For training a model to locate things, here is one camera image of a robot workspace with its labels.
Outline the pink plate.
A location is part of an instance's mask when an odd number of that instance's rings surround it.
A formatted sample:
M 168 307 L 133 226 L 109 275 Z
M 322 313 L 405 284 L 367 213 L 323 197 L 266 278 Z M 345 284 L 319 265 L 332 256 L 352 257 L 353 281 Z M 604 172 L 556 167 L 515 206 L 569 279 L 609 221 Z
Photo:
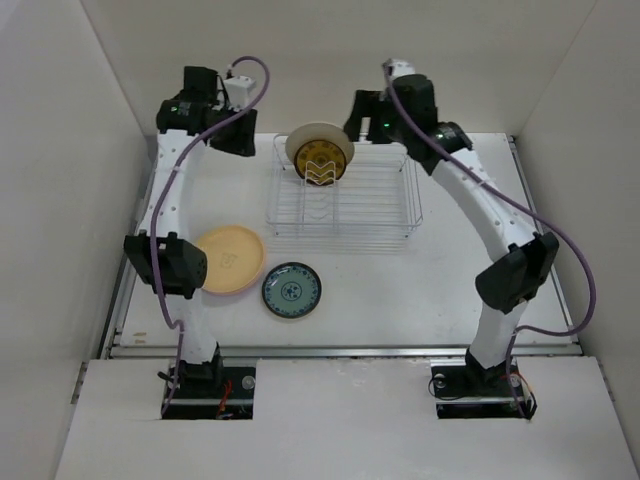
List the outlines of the pink plate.
M 254 285 L 263 270 L 263 263 L 210 265 L 202 289 L 213 295 L 239 294 Z

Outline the small yellow patterned plate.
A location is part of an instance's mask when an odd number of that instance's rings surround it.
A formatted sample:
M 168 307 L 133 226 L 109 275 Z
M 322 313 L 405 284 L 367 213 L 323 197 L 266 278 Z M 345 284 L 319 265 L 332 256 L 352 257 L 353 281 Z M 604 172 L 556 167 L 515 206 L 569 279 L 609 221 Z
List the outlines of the small yellow patterned plate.
M 317 272 L 301 262 L 275 266 L 261 285 L 261 298 L 267 309 L 285 320 L 310 314 L 319 304 L 322 282 Z

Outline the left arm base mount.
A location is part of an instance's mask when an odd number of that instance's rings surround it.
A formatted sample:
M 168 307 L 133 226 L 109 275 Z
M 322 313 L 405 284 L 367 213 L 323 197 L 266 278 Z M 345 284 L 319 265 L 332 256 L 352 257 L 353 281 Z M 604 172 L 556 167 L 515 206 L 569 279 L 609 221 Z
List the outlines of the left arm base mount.
M 158 376 L 165 381 L 163 420 L 252 420 L 254 366 L 192 365 L 181 361 Z

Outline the cream bear plate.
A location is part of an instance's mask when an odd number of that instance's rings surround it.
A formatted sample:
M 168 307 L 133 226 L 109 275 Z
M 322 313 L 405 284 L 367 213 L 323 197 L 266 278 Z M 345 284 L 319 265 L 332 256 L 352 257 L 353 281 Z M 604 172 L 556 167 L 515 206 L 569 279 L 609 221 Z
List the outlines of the cream bear plate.
M 288 134 L 285 142 L 285 152 L 291 163 L 300 148 L 311 141 L 328 141 L 335 145 L 350 163 L 355 154 L 355 146 L 341 127 L 326 123 L 312 122 L 299 126 Z

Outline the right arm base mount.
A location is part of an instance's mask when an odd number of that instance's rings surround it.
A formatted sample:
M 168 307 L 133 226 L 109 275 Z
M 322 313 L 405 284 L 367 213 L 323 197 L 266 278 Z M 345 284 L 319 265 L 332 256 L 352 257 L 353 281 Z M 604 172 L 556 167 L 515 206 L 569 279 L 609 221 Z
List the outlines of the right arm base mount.
M 516 366 L 509 375 L 500 369 L 488 377 L 466 365 L 435 365 L 431 373 L 428 388 L 440 420 L 531 420 L 537 412 L 535 394 Z

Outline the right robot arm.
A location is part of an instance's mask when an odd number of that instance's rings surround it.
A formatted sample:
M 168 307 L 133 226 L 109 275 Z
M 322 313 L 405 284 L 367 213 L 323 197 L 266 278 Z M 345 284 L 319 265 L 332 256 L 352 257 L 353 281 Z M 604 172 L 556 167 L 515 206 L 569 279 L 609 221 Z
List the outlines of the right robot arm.
M 555 234 L 523 219 L 526 208 L 500 192 L 484 171 L 473 143 L 454 122 L 438 117 L 433 83 L 423 74 L 394 75 L 383 90 L 354 94 L 343 131 L 396 142 L 456 202 L 484 244 L 490 265 L 475 288 L 482 301 L 475 337 L 453 385 L 454 398 L 497 397 L 514 391 L 510 350 L 521 317 L 546 282 L 559 250 Z

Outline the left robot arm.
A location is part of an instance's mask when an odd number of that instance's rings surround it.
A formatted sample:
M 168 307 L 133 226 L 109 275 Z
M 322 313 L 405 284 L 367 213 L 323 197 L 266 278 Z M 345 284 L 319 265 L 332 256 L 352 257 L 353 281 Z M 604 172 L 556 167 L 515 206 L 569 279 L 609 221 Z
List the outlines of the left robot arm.
M 175 365 L 163 377 L 171 392 L 183 396 L 213 396 L 224 382 L 219 344 L 203 320 L 209 262 L 189 231 L 192 184 L 206 148 L 254 155 L 255 87 L 251 77 L 185 68 L 182 89 L 162 102 L 156 116 L 157 159 L 146 211 L 124 239 L 127 259 L 178 335 Z

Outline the orange beige plate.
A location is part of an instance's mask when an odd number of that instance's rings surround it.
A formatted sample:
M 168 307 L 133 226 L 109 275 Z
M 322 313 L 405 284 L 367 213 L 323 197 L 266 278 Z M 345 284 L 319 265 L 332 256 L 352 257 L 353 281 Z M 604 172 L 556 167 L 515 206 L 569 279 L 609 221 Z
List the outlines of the orange beige plate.
M 200 236 L 196 246 L 207 257 L 210 265 L 266 263 L 266 247 L 261 237 L 241 225 L 226 225 Z

